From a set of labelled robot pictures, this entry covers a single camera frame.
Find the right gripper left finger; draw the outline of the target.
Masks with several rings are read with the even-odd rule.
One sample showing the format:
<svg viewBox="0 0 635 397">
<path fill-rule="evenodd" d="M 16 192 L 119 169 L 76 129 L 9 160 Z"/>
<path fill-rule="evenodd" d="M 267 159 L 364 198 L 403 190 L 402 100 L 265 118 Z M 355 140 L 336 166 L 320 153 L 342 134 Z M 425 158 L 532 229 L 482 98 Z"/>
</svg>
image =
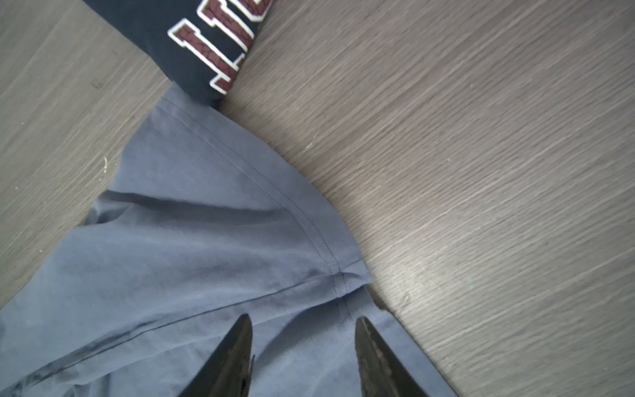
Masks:
<svg viewBox="0 0 635 397">
<path fill-rule="evenodd" d="M 253 327 L 241 315 L 180 397 L 247 397 L 251 385 Z"/>
</svg>

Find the navy tank top red trim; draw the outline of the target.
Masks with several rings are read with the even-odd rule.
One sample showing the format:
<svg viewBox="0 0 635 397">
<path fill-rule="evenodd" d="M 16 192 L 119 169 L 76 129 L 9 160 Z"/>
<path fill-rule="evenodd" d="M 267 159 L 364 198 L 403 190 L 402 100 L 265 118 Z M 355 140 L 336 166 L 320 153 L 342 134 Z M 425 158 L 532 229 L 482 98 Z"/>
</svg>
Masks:
<svg viewBox="0 0 635 397">
<path fill-rule="evenodd" d="M 89 0 L 186 94 L 212 108 L 227 96 L 271 0 Z"/>
</svg>

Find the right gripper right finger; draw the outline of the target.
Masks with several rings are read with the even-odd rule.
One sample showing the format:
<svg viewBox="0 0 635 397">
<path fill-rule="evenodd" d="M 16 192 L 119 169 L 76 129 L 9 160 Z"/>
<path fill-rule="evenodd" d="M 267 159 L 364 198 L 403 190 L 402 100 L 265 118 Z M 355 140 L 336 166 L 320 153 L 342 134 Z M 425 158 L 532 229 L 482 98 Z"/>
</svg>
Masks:
<svg viewBox="0 0 635 397">
<path fill-rule="evenodd" d="M 355 349 L 364 397 L 428 397 L 367 317 L 356 321 Z"/>
</svg>

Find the grey blue printed tank top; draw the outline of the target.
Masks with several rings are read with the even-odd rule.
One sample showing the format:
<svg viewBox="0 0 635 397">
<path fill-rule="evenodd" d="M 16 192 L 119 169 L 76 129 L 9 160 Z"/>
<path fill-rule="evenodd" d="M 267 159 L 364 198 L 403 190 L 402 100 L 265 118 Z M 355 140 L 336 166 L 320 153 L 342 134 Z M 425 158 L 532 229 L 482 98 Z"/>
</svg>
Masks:
<svg viewBox="0 0 635 397">
<path fill-rule="evenodd" d="M 177 396 L 236 320 L 253 396 L 358 396 L 366 317 L 431 396 L 453 389 L 338 212 L 259 138 L 170 88 L 87 218 L 1 310 L 4 396 Z"/>
</svg>

